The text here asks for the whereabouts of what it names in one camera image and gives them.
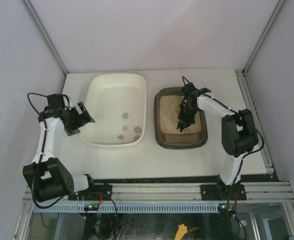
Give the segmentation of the dark translucent litter box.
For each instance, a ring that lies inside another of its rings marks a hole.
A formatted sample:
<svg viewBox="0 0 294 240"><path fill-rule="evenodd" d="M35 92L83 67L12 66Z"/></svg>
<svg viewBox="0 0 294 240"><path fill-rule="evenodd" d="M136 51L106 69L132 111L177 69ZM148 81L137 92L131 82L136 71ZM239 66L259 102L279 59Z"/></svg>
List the dark translucent litter box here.
<svg viewBox="0 0 294 240"><path fill-rule="evenodd" d="M184 96L180 87L161 89L154 97L153 123L155 140L165 149L185 150L202 147L208 140L207 123L204 111L195 116L195 123L186 129L191 133L177 129L180 103Z"/></svg>

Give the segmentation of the aluminium front frame rail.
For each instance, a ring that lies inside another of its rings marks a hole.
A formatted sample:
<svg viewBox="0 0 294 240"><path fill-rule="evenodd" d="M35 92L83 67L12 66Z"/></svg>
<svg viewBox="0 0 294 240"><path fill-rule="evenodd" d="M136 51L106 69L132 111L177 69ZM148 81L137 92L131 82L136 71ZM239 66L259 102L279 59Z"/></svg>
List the aluminium front frame rail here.
<svg viewBox="0 0 294 240"><path fill-rule="evenodd" d="M218 202L213 183L111 183L111 197L122 203L158 202ZM294 193L288 182L244 182L237 190L237 200L248 203L294 202Z"/></svg>

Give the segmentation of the black slotted litter scoop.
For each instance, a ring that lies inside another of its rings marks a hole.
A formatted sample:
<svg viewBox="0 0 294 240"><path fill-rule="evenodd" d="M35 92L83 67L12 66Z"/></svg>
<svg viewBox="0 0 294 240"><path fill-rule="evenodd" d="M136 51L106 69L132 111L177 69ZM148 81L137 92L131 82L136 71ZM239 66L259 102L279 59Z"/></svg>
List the black slotted litter scoop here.
<svg viewBox="0 0 294 240"><path fill-rule="evenodd" d="M185 114L185 103L184 100L180 103L179 105L179 113L178 113L178 121L182 120L185 122L186 124L186 114Z"/></svg>

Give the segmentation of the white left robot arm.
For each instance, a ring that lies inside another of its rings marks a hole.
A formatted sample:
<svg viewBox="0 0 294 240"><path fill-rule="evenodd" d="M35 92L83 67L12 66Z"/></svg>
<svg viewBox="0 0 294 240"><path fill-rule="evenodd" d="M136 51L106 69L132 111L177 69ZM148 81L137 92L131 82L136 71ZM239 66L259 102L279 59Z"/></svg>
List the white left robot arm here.
<svg viewBox="0 0 294 240"><path fill-rule="evenodd" d="M35 205L87 190L92 179L88 174L73 176L59 154L62 137L79 134L94 119L83 102L73 105L66 94L55 93L45 98L47 106L36 112L40 126L38 147L31 164L22 170Z"/></svg>

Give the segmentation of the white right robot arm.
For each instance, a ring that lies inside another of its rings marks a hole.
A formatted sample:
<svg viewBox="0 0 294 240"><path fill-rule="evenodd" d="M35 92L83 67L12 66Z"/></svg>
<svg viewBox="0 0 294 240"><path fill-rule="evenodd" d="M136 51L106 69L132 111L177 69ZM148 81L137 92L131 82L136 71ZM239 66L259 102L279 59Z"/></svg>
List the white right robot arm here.
<svg viewBox="0 0 294 240"><path fill-rule="evenodd" d="M219 174L219 181L225 186L232 186L240 181L240 172L244 159L253 154L261 133L255 126L249 109L234 110L228 107L204 87L197 89L193 83L185 83L181 88L183 100L179 105L177 129L182 132L195 123L200 111L211 114L221 122L221 144L227 158Z"/></svg>

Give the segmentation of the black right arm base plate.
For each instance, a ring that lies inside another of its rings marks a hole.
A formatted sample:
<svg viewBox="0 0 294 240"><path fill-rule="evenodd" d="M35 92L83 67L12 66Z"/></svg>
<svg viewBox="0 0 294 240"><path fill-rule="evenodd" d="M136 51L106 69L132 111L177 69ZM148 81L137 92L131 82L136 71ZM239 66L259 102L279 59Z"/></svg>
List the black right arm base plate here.
<svg viewBox="0 0 294 240"><path fill-rule="evenodd" d="M227 200L247 200L245 186L243 184L220 185L202 184L200 186L201 199L203 201L227 201Z"/></svg>

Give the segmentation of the yellow paw shaped object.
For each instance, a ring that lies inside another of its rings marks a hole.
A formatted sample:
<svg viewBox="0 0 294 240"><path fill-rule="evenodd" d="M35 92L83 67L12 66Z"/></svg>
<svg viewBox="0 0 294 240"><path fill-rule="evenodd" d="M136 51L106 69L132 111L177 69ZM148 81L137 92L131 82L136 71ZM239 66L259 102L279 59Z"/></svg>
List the yellow paw shaped object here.
<svg viewBox="0 0 294 240"><path fill-rule="evenodd" d="M180 224L177 227L177 231L174 240L182 240L182 238L188 233L188 227L185 224Z"/></svg>

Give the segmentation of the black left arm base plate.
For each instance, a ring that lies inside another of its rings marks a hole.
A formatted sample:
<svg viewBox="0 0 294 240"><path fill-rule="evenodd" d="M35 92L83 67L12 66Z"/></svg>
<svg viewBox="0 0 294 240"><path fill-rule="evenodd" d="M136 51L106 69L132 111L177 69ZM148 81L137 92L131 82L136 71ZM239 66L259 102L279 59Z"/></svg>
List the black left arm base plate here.
<svg viewBox="0 0 294 240"><path fill-rule="evenodd" d="M110 184L95 184L86 190L78 191L68 196L69 201L108 201L112 196L113 186Z"/></svg>

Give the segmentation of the white plastic bin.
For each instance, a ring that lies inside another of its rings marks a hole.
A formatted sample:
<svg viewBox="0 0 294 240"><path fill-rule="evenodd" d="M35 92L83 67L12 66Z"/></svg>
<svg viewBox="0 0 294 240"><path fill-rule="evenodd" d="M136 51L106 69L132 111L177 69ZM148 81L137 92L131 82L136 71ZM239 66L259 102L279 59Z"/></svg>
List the white plastic bin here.
<svg viewBox="0 0 294 240"><path fill-rule="evenodd" d="M99 75L91 81L84 105L95 120L80 130L86 144L125 147L143 138L147 114L147 84L143 76L135 73ZM127 119L122 118L124 113L128 114ZM140 127L141 132L135 132L135 127Z"/></svg>

